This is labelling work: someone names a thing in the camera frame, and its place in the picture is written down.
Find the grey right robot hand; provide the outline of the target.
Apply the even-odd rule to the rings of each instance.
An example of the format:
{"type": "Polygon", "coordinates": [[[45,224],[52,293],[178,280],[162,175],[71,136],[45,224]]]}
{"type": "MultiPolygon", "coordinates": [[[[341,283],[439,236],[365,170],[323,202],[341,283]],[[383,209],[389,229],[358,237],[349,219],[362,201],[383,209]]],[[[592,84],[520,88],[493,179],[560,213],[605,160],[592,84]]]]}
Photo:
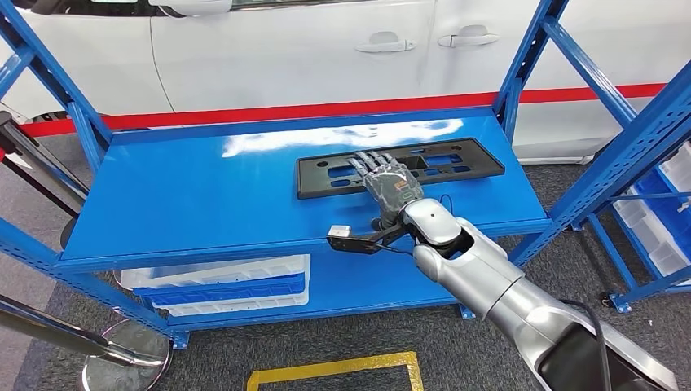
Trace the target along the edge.
{"type": "Polygon", "coordinates": [[[409,168],[388,152],[358,151],[347,161],[379,204],[381,230],[396,225],[404,207],[424,197],[421,185],[409,168]]]}

